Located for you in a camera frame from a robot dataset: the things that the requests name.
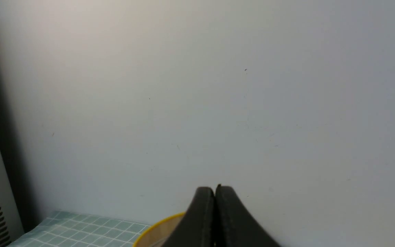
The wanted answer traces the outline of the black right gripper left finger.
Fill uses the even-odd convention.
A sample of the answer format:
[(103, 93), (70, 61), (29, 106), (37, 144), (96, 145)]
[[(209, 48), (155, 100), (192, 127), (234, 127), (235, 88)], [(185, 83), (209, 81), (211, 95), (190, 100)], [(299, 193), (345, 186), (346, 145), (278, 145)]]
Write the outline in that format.
[(163, 247), (213, 247), (214, 193), (198, 187), (184, 216)]

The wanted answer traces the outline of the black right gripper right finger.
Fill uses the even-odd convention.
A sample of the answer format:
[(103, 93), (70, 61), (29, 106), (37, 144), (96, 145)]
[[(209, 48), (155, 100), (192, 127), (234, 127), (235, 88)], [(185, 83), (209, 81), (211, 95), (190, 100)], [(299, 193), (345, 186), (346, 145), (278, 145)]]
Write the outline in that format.
[(214, 240), (216, 247), (279, 247), (247, 210), (231, 186), (215, 190)]

